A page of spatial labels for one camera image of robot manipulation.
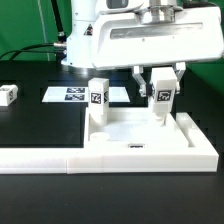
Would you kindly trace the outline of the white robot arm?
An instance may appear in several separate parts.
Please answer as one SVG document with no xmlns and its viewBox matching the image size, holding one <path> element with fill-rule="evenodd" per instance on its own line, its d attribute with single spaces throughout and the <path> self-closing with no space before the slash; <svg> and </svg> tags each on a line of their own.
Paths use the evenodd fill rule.
<svg viewBox="0 0 224 224">
<path fill-rule="evenodd" d="M 224 53 L 221 10 L 177 0 L 71 0 L 72 32 L 66 41 L 69 68 L 131 68 L 140 94 L 149 90 L 145 67 L 171 66 L 181 78 L 187 62 L 217 60 Z"/>
</svg>

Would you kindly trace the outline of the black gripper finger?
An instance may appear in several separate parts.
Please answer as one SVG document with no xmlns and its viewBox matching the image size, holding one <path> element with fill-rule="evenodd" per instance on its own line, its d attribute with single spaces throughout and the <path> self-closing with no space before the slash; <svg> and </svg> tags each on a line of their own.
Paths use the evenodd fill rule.
<svg viewBox="0 0 224 224">
<path fill-rule="evenodd" d="M 176 93 L 179 94 L 180 93 L 180 81 L 185 73 L 186 63 L 185 62 L 174 63 L 173 69 L 174 69 L 175 75 L 177 77 Z"/>
<path fill-rule="evenodd" d="M 152 95 L 152 84 L 147 83 L 143 77 L 143 67 L 142 66 L 134 66 L 132 68 L 132 77 L 139 85 L 139 93 L 141 97 L 150 97 Z"/>
</svg>

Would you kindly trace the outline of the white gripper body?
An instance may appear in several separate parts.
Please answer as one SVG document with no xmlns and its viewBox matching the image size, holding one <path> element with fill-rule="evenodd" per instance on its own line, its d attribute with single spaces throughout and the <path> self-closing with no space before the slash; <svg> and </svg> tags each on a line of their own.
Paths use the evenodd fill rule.
<svg viewBox="0 0 224 224">
<path fill-rule="evenodd" d="M 134 13 L 106 14 L 93 27 L 92 63 L 97 69 L 209 61 L 223 52 L 218 7 L 184 9 L 171 23 L 147 25 Z"/>
</svg>

